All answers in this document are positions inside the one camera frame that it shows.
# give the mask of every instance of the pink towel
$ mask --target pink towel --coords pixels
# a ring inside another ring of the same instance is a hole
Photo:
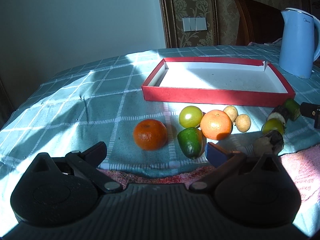
[[[318,202],[320,200],[320,144],[294,154],[283,155],[280,160],[300,192],[302,200],[300,210],[308,209]],[[213,166],[205,166],[189,173],[159,179],[146,179],[122,171],[100,171],[122,184],[124,188],[128,183],[184,183],[186,188],[189,188],[193,182],[213,170]]]

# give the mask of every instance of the gold trim frame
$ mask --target gold trim frame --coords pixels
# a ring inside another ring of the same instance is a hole
[[[216,0],[207,0],[209,4],[209,9],[212,14],[212,39],[213,45],[219,44],[219,34],[218,34],[218,16]],[[167,48],[178,48],[179,42],[177,37],[177,23],[174,13],[173,0],[160,0],[162,20],[164,26],[164,34],[166,39]]]

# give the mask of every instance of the red cardboard tray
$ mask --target red cardboard tray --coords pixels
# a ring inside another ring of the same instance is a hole
[[[164,58],[142,92],[146,101],[264,107],[295,96],[271,63],[229,57]]]

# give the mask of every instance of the blue kettle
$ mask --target blue kettle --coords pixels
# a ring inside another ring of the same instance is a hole
[[[310,78],[313,62],[320,55],[320,21],[313,15],[295,8],[281,11],[284,30],[279,66],[301,78]],[[318,29],[315,51],[314,26]]]

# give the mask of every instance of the orange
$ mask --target orange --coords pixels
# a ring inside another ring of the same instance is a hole
[[[167,142],[167,128],[158,120],[146,119],[134,128],[133,139],[135,144],[143,150],[158,150]]]
[[[225,112],[212,110],[203,116],[200,122],[200,128],[205,137],[218,141],[230,135],[232,122]]]

